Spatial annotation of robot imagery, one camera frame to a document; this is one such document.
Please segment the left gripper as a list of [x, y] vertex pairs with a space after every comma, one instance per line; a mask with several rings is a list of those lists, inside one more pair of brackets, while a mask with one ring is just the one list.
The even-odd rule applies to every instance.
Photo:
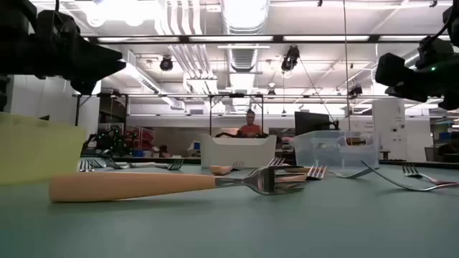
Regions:
[[[60, 76], [81, 95], [91, 95], [98, 80], [126, 68], [123, 55], [80, 36], [74, 18], [55, 10], [38, 13], [35, 37], [39, 42], [39, 64], [35, 76]], [[80, 47], [80, 68], [77, 56]]]

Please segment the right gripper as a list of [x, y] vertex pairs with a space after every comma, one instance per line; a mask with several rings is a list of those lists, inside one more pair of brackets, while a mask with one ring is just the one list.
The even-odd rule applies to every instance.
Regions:
[[417, 102], [443, 97], [438, 103], [440, 108], [459, 109], [459, 52], [454, 52], [451, 43], [431, 36], [422, 39], [417, 50], [415, 71], [404, 65], [405, 59], [392, 53], [383, 54], [375, 81], [388, 86], [384, 93], [389, 96]]

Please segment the peach handled fork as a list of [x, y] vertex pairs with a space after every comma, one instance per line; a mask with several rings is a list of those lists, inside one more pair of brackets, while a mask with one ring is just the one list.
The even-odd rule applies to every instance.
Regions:
[[290, 183], [290, 182], [303, 182], [307, 180], [312, 180], [312, 179], [307, 179], [305, 173], [296, 173], [292, 171], [287, 171], [285, 169], [284, 174], [280, 174], [276, 176], [275, 182], [276, 183]]
[[242, 161], [235, 161], [231, 166], [210, 166], [209, 170], [216, 176], [224, 176], [233, 171], [239, 171], [243, 166]]
[[307, 179], [312, 180], [322, 180], [324, 179], [327, 173], [331, 173], [332, 175], [339, 177], [339, 178], [349, 178], [354, 179], [361, 176], [365, 176], [366, 174], [372, 173], [373, 170], [370, 168], [360, 171], [358, 173], [353, 173], [349, 175], [345, 175], [338, 172], [333, 172], [327, 169], [326, 166], [311, 166], [311, 167], [302, 167], [302, 166], [290, 166], [286, 168], [287, 171], [292, 171], [296, 173], [305, 173]]

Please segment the black monitor on arm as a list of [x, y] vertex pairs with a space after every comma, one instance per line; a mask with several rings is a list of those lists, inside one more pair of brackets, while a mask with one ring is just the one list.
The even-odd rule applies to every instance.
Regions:
[[317, 130], [338, 130], [339, 121], [325, 114], [295, 112], [295, 134], [302, 135]]

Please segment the white column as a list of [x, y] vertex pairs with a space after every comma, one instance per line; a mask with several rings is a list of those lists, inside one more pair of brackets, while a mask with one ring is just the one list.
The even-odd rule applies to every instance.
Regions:
[[374, 100], [372, 115], [380, 156], [386, 160], [407, 160], [407, 129], [403, 100]]

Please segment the red storage bin rack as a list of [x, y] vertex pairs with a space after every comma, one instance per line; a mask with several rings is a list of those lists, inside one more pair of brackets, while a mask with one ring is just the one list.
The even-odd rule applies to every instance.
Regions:
[[126, 143], [134, 149], [151, 150], [155, 139], [155, 130], [151, 128], [127, 126]]

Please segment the yellow-green plastic bin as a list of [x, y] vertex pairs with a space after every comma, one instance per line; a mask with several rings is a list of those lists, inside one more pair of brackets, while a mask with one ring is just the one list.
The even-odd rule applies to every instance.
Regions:
[[0, 113], [0, 186], [76, 173], [85, 136], [74, 125]]

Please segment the clear plastic bin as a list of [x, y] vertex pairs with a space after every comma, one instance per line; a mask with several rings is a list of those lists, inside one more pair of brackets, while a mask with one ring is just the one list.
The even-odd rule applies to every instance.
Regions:
[[293, 138], [296, 164], [329, 168], [362, 168], [379, 165], [379, 140], [372, 133], [317, 130]]

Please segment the person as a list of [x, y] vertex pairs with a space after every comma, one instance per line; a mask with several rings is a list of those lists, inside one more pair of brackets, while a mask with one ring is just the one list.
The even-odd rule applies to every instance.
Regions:
[[255, 124], [255, 113], [248, 110], [246, 113], [246, 124], [240, 128], [240, 135], [243, 138], [256, 138], [261, 134], [261, 127]]

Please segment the white plastic bin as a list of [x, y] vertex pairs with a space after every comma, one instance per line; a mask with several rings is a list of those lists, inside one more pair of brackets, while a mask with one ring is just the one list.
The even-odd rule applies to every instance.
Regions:
[[213, 138], [201, 134], [201, 166], [231, 166], [240, 162], [243, 168], [262, 167], [275, 157], [275, 146], [274, 135], [267, 138]]

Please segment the black overhead frame bar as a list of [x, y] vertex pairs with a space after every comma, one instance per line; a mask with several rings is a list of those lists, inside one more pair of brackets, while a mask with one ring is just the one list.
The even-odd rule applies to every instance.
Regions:
[[417, 43], [422, 34], [243, 34], [243, 35], [136, 35], [88, 36], [97, 44], [376, 44]]

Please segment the black metal gantry frame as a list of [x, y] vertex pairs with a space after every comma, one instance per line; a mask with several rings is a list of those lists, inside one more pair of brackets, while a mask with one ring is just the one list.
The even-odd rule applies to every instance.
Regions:
[[[223, 98], [250, 98], [253, 101], [256, 101], [256, 99], [259, 99], [258, 105], [260, 106], [262, 110], [262, 115], [261, 115], [261, 128], [264, 129], [264, 104], [265, 104], [265, 98], [266, 96], [263, 94], [242, 94], [242, 93], [231, 93], [231, 94], [207, 94], [207, 95], [180, 95], [180, 94], [125, 94], [125, 93], [116, 93], [116, 94], [111, 94], [111, 93], [98, 93], [98, 94], [89, 94], [89, 95], [82, 95], [80, 93], [78, 94], [72, 94], [73, 97], [77, 99], [77, 107], [75, 111], [75, 125], [78, 125], [78, 120], [80, 117], [80, 108], [92, 97], [98, 97], [98, 98], [103, 98], [103, 97], [109, 97], [110, 99], [114, 98], [124, 98], [125, 101], [125, 112], [123, 115], [123, 118], [125, 119], [125, 122], [127, 122], [128, 117], [208, 117], [209, 118], [209, 133], [212, 132], [212, 118], [213, 117], [224, 117], [224, 114], [220, 113], [214, 113], [212, 111], [212, 108], [214, 107], [212, 104], [213, 99], [218, 99], [222, 100]], [[182, 97], [182, 98], [192, 98], [192, 97], [207, 97], [209, 100], [209, 113], [206, 114], [192, 114], [191, 111], [184, 111], [183, 113], [132, 113], [130, 108], [131, 108], [131, 100], [133, 98], [163, 98], [163, 97], [170, 97], [170, 98], [175, 98], [175, 97]]]

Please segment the silver ventilation duct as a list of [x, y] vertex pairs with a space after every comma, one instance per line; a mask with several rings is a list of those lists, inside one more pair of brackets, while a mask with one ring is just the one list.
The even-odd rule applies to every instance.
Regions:
[[[219, 0], [225, 34], [246, 35], [265, 32], [270, 0]], [[236, 72], [250, 72], [257, 62], [257, 49], [227, 51], [231, 68]]]

